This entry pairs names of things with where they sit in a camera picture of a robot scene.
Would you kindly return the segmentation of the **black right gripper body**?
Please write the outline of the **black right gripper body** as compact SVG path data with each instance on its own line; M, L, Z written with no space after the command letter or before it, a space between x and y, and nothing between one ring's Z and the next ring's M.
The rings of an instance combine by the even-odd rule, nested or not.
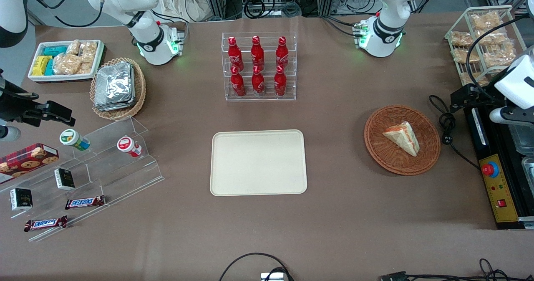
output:
M27 123L24 114L35 108L36 93L28 92L0 76L0 118L6 122Z

